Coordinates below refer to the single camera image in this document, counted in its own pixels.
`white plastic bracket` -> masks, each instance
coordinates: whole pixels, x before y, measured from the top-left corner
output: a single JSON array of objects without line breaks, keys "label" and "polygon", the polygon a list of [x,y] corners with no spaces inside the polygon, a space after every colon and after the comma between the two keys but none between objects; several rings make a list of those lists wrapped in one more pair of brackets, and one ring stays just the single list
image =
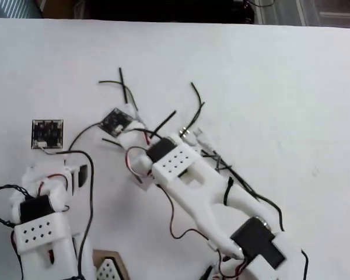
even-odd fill
[{"label": "white plastic bracket", "polygon": [[[216,172],[191,147],[172,135],[178,146],[152,167],[155,180],[193,218],[198,230],[224,254],[244,258],[241,248],[220,228],[212,206],[222,204],[226,179]],[[272,229],[278,228],[276,217],[240,186],[231,188],[228,206],[239,209],[249,217],[263,218]]]}]

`cable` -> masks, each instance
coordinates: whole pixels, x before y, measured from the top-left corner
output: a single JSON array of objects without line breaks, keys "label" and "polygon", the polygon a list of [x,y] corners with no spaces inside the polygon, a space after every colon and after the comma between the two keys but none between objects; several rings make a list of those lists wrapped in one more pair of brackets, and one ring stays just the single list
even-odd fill
[{"label": "cable", "polygon": [[218,270],[219,270],[219,273],[221,274],[221,276],[225,279],[233,279],[233,278],[236,278],[236,277],[239,277],[240,274],[243,272],[243,270],[239,271],[239,272],[236,272],[234,275],[231,275],[231,276],[228,276],[228,275],[224,275],[224,273],[222,272],[222,254],[219,250],[216,251],[219,255],[219,264],[218,264]]},{"label": "cable", "polygon": [[108,143],[111,143],[111,144],[114,144],[114,145],[117,145],[118,147],[121,147],[122,148],[122,145],[117,143],[117,142],[114,142],[112,140],[109,140],[109,139],[106,139],[106,138],[102,138],[101,139],[102,141],[105,141],[105,142],[108,142]]},{"label": "cable", "polygon": [[209,240],[205,235],[203,235],[200,231],[198,231],[197,229],[187,229],[185,232],[183,232],[181,235],[179,236],[175,236],[174,232],[173,232],[173,222],[174,222],[174,214],[175,214],[175,207],[174,207],[174,203],[172,201],[172,199],[170,198],[169,194],[165,191],[165,189],[160,185],[160,184],[156,184],[157,187],[159,187],[164,194],[166,195],[167,199],[170,201],[170,205],[171,205],[171,218],[170,218],[170,234],[173,237],[173,239],[181,239],[184,237],[184,235],[186,235],[188,232],[195,232],[198,233],[199,235],[201,235],[204,239]]},{"label": "cable", "polygon": [[304,272],[303,272],[303,280],[307,279],[307,270],[309,269],[309,256],[305,253],[305,251],[301,250],[301,253],[304,255],[305,264],[304,264]]},{"label": "cable", "polygon": [[171,118],[176,114],[176,110],[174,110],[167,118],[165,118],[154,130],[154,133],[157,133]]},{"label": "cable", "polygon": [[74,146],[76,140],[78,140],[78,138],[81,137],[82,134],[83,134],[84,132],[86,132],[87,130],[89,130],[90,128],[92,128],[92,127],[94,127],[94,126],[96,126],[96,125],[99,125],[100,123],[101,123],[100,121],[99,121],[99,122],[96,122],[96,123],[91,124],[90,126],[86,127],[85,129],[83,129],[83,130],[74,138],[74,140],[71,142],[68,151],[71,151],[71,149],[72,149],[72,147]]},{"label": "cable", "polygon": [[[56,174],[52,174],[52,175],[47,176],[47,178],[50,179],[50,178],[57,177],[57,176],[61,176],[61,177],[63,177],[65,179],[65,181],[66,181],[65,188],[66,188],[66,191],[68,191],[69,182],[68,182],[68,179],[67,179],[67,177],[65,175],[63,175],[61,173],[56,173]],[[42,181],[40,183],[39,188],[37,189],[37,196],[40,196],[40,192],[41,192],[41,189],[42,189],[43,185],[44,185],[44,182]]]},{"label": "cable", "polygon": [[127,150],[126,150],[126,154],[125,154],[125,163],[126,163],[126,166],[128,168],[128,170],[135,176],[135,177],[140,177],[140,178],[145,178],[147,177],[148,175],[142,175],[140,173],[137,173],[135,170],[132,169],[131,167],[131,164],[130,164],[130,157],[128,156],[128,153],[130,152],[130,150],[132,149],[142,149],[146,152],[146,149],[144,149],[143,147],[140,147],[140,146],[131,146],[129,147]]},{"label": "cable", "polygon": [[231,190],[231,188],[232,188],[232,186],[233,186],[233,183],[234,183],[233,178],[232,178],[232,177],[229,177],[229,179],[228,179],[228,184],[227,184],[227,189],[226,189],[226,191],[225,191],[225,193],[224,193],[224,197],[223,197],[223,204],[224,204],[225,206],[227,206],[228,194],[229,194],[229,191]]},{"label": "cable", "polygon": [[99,81],[99,83],[116,83],[116,84],[118,84],[118,85],[124,86],[124,88],[128,91],[129,96],[131,97],[132,103],[133,103],[133,105],[134,105],[136,111],[139,111],[139,108],[138,108],[138,106],[136,105],[136,101],[135,101],[135,99],[134,99],[134,96],[132,95],[132,91],[130,90],[130,88],[129,88],[128,86],[122,85],[122,83],[119,82],[119,81],[117,81],[117,80],[115,80],[115,81],[114,81],[114,80],[101,80],[101,81]]},{"label": "cable", "polygon": [[121,78],[121,85],[123,88],[123,96],[124,96],[124,103],[128,103],[128,96],[126,92],[126,87],[124,86],[124,79],[123,79],[123,73],[122,73],[122,68],[119,67],[119,77]]},{"label": "cable", "polygon": [[220,163],[221,163],[221,160],[222,160],[222,157],[221,156],[218,156],[218,160],[216,161],[216,167],[215,167],[215,170],[218,172],[218,173],[220,173],[221,171],[220,171],[220,168],[219,168],[219,166],[221,165]]},{"label": "cable", "polygon": [[14,249],[14,252],[16,253],[16,256],[17,256],[17,259],[18,259],[18,262],[19,262],[19,267],[21,269],[21,280],[23,280],[23,267],[22,267],[22,260],[21,260],[21,257],[20,255],[18,254],[18,251],[17,251],[17,244],[16,242],[14,241],[14,230],[11,232],[10,234],[10,242],[12,243],[12,246],[13,246],[13,249]]},{"label": "cable", "polygon": [[271,7],[275,4],[276,0],[272,0],[272,2],[270,4],[266,4],[266,5],[258,5],[254,2],[251,2],[249,0],[246,0],[247,3],[249,3],[250,5],[253,5],[255,7],[258,7],[258,8],[267,8],[267,7]]},{"label": "cable", "polygon": [[126,130],[126,131],[123,131],[122,133],[128,133],[130,131],[141,131],[141,132],[146,132],[146,133],[150,133],[154,136],[157,136],[159,139],[162,139],[163,137],[160,136],[158,133],[154,132],[154,131],[151,131],[151,130],[148,130],[148,129],[145,129],[145,128],[133,128],[133,129],[130,129],[130,130]]},{"label": "cable", "polygon": [[198,110],[194,114],[194,116],[193,116],[192,120],[190,121],[190,123],[180,133],[180,137],[182,137],[186,133],[186,131],[189,130],[192,127],[192,125],[195,124],[195,122],[198,120],[198,117],[201,114],[202,107],[205,105],[205,102],[202,102],[201,95],[199,94],[199,92],[198,92],[197,88],[195,87],[195,85],[193,84],[193,82],[191,82],[191,86],[194,89],[194,92],[196,93],[197,98],[198,98]]},{"label": "cable", "polygon": [[90,163],[91,166],[91,178],[90,178],[90,189],[89,189],[89,208],[90,208],[90,215],[89,215],[89,220],[88,220],[88,224],[84,233],[84,237],[82,239],[82,242],[80,244],[80,249],[79,249],[79,255],[78,255],[78,277],[80,279],[84,279],[84,276],[82,275],[82,255],[83,255],[83,248],[84,248],[84,244],[86,242],[87,239],[87,235],[89,233],[89,229],[91,227],[92,224],[92,220],[93,220],[93,182],[94,182],[94,177],[95,177],[95,167],[93,165],[93,160],[90,157],[90,155],[88,153],[86,153],[83,150],[66,150],[63,152],[56,152],[56,153],[49,153],[44,149],[41,149],[44,153],[46,153],[47,155],[65,155],[65,154],[69,154],[69,153],[81,153],[83,155],[85,155]]},{"label": "cable", "polygon": [[[5,189],[10,189],[10,188],[16,191],[19,191],[24,195],[25,198],[33,198],[25,188],[19,187],[18,185],[3,185],[2,187],[0,187],[0,191]],[[10,220],[3,220],[1,218],[0,218],[0,223],[10,228],[14,228],[16,226],[16,224],[12,223]]]}]

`circuit board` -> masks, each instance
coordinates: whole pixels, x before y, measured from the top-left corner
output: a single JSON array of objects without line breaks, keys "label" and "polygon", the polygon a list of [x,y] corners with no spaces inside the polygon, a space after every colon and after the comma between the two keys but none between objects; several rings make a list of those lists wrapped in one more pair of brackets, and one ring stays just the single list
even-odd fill
[{"label": "circuit board", "polygon": [[62,149],[64,140],[63,120],[33,120],[32,149]]},{"label": "circuit board", "polygon": [[122,131],[134,121],[130,115],[115,108],[99,124],[99,127],[114,138],[118,137]]}]

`white tabletop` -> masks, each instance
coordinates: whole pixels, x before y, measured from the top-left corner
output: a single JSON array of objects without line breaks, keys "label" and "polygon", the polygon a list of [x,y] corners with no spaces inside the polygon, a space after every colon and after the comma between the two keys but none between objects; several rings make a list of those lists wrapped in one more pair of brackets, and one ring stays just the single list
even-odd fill
[{"label": "white tabletop", "polygon": [[[350,30],[0,19],[0,186],[20,184],[34,158],[32,119],[64,119],[68,146],[122,104],[119,87],[97,84],[117,80],[118,67],[150,127],[177,109],[164,135],[197,109],[194,81],[206,102],[197,125],[281,206],[310,257],[308,279],[350,280]],[[75,146],[96,165],[93,247],[119,251],[132,279],[198,279],[212,251],[193,234],[170,237],[163,193],[133,185],[103,135],[91,129]],[[87,191],[72,204],[75,230],[86,225]],[[228,233],[241,225],[235,211],[216,213]],[[9,217],[3,194],[0,215]],[[177,233],[193,226],[179,207],[175,216]],[[9,232],[0,225],[0,279],[20,279]]]}]

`floor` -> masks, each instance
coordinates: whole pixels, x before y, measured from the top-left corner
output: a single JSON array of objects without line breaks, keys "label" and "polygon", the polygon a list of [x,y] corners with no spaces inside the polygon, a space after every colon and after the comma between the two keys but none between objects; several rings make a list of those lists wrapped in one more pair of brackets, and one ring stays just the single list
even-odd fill
[{"label": "floor", "polygon": [[[268,0],[255,0],[264,5]],[[269,8],[257,8],[257,23],[350,27],[350,0],[276,0]]]}]

